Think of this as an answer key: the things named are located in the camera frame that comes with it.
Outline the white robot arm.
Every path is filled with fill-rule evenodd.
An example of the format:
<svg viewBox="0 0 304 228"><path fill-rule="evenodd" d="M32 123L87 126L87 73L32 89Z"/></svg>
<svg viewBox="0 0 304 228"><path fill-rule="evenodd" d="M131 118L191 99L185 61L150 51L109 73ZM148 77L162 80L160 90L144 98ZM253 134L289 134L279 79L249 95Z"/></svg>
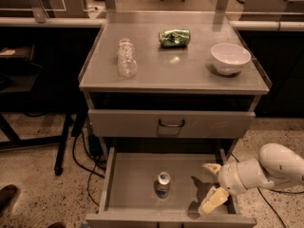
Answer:
<svg viewBox="0 0 304 228"><path fill-rule="evenodd" d="M263 145L257 158L224 165L205 163L202 167L217 179L219 187L212 186L208 191L198 209L201 215L249 189L284 189L304 184L304 160L278 143Z"/></svg>

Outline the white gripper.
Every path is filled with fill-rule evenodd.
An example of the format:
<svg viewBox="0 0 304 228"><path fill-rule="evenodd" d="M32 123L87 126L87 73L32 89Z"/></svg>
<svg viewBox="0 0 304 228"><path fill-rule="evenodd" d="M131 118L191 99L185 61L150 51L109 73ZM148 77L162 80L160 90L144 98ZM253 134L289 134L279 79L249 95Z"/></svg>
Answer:
<svg viewBox="0 0 304 228"><path fill-rule="evenodd" d="M212 186L210 188L199 206L201 215L209 214L220 207L228 200L230 194L236 196L248 190L246 185L247 178L245 177L248 171L248 163L246 161L226 163L222 167L217 163L205 163L202 167L212 175L218 176L218 182L221 187Z"/></svg>

